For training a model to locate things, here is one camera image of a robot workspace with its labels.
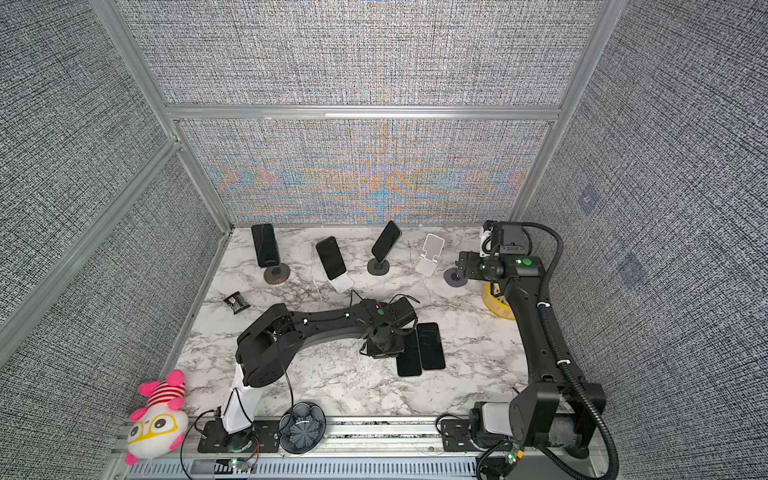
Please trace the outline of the purple round phone stand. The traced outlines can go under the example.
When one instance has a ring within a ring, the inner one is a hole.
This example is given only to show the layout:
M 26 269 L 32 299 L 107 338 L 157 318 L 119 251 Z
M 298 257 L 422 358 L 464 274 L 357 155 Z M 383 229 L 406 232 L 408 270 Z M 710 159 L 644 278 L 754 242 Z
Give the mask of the purple round phone stand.
M 462 276 L 456 267 L 447 269 L 443 273 L 443 278 L 445 282 L 453 288 L 460 288 L 465 286 L 468 283 L 468 279 L 464 276 Z

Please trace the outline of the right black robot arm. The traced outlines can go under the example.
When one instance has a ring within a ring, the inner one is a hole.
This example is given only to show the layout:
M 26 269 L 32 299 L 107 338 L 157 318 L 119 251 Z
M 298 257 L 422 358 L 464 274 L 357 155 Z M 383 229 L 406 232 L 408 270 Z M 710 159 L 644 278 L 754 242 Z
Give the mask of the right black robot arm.
M 470 411 L 470 438 L 490 451 L 504 444 L 519 452 L 534 447 L 574 479 L 586 476 L 552 452 L 552 427 L 557 410 L 566 402 L 573 414 L 560 424 L 572 435 L 565 449 L 581 458 L 589 455 L 595 432 L 603 439 L 608 466 L 603 479 L 619 476 L 619 456 L 602 413 L 607 399 L 603 387 L 586 380 L 570 354 L 549 296 L 550 271 L 537 257 L 496 255 L 483 257 L 462 251 L 456 261 L 462 279 L 498 284 L 511 307 L 523 341 L 528 385 L 508 402 L 478 402 Z

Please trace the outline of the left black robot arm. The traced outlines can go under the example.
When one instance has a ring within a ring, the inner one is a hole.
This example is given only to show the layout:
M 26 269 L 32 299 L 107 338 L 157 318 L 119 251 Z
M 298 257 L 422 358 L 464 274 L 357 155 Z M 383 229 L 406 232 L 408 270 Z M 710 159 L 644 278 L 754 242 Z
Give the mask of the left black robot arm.
M 290 311 L 284 303 L 270 306 L 237 338 L 231 393 L 217 410 L 216 426 L 224 435 L 249 429 L 261 389 L 286 375 L 303 348 L 360 339 L 363 355 L 393 357 L 404 351 L 405 337 L 416 325 L 417 314 L 405 295 L 389 302 L 362 298 L 321 312 Z

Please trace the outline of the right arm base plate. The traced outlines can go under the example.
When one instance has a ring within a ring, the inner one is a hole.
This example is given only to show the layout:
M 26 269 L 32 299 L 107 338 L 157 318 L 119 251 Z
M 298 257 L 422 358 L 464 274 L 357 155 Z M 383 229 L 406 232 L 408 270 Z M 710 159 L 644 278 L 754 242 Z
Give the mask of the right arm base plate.
M 470 436 L 470 422 L 467 419 L 446 417 L 438 422 L 438 430 L 446 452 L 480 452 Z

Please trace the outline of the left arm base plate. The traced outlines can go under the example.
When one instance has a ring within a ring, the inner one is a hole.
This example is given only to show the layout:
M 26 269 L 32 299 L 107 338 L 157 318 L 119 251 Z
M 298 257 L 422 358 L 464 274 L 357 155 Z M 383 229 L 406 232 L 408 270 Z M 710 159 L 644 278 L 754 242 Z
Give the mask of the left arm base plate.
M 198 453 L 245 454 L 258 450 L 260 453 L 277 453 L 279 450 L 279 421 L 254 420 L 251 427 L 226 433 L 215 420 L 208 421 L 197 445 Z

